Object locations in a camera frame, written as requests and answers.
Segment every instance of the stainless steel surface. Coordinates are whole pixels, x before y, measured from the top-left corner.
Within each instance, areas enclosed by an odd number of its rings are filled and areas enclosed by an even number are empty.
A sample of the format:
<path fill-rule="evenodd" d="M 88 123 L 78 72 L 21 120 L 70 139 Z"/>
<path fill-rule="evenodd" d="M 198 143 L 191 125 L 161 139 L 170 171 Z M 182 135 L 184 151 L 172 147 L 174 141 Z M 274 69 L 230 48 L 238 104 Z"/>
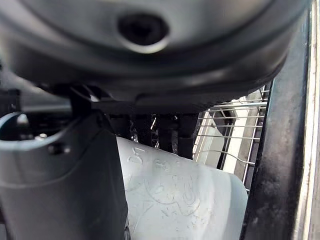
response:
<path fill-rule="evenodd" d="M 319 101 L 320 101 L 320 6 L 319 0 L 313 2 L 310 13 L 310 58 L 307 82 L 307 103 L 304 135 L 304 168 L 298 210 L 294 228 L 294 240 L 316 239 L 310 234 L 316 162 L 318 154 Z"/>

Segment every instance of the black frame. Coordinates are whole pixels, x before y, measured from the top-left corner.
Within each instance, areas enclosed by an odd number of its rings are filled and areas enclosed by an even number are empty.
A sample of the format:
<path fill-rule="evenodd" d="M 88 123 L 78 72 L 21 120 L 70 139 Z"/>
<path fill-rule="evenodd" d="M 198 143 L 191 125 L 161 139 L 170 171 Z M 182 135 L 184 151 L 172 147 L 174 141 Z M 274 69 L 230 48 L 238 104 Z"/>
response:
<path fill-rule="evenodd" d="M 241 240 L 288 240 L 294 233 L 304 168 L 309 26 L 304 20 L 273 82 Z"/>

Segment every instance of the wire rack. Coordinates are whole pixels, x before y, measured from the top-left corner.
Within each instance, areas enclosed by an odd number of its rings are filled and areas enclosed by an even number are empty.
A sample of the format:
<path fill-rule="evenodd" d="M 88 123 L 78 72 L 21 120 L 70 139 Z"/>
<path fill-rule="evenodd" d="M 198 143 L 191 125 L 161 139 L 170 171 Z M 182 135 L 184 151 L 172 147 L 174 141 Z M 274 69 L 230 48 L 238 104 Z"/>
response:
<path fill-rule="evenodd" d="M 233 173 L 250 191 L 270 85 L 199 115 L 193 160 Z"/>

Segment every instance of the white plastic container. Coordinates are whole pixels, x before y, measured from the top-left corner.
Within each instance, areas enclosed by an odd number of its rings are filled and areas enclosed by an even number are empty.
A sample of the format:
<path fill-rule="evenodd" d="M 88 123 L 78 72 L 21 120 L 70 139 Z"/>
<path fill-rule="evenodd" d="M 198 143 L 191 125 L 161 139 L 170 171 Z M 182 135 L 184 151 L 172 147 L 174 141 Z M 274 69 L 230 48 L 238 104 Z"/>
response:
<path fill-rule="evenodd" d="M 238 240 L 248 195 L 233 174 L 117 138 L 132 240 Z"/>

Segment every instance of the round hole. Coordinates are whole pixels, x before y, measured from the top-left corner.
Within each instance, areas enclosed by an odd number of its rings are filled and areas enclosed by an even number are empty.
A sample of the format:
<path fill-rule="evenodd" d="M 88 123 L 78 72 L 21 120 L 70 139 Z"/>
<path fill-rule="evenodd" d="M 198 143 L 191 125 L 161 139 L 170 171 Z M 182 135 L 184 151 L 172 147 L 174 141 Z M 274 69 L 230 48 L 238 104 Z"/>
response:
<path fill-rule="evenodd" d="M 162 50 L 169 34 L 168 25 L 158 16 L 133 14 L 118 21 L 118 31 L 125 45 L 136 52 L 153 53 Z"/>

